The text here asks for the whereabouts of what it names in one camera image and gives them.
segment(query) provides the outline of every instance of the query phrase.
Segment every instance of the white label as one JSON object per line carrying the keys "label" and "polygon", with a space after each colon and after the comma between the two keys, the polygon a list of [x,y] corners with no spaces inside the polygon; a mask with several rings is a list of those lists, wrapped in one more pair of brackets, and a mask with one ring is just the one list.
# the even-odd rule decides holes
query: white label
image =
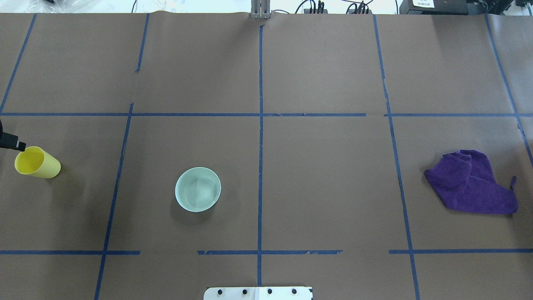
{"label": "white label", "polygon": [[433,0],[413,0],[413,5],[418,7],[427,7],[431,9],[435,8]]}

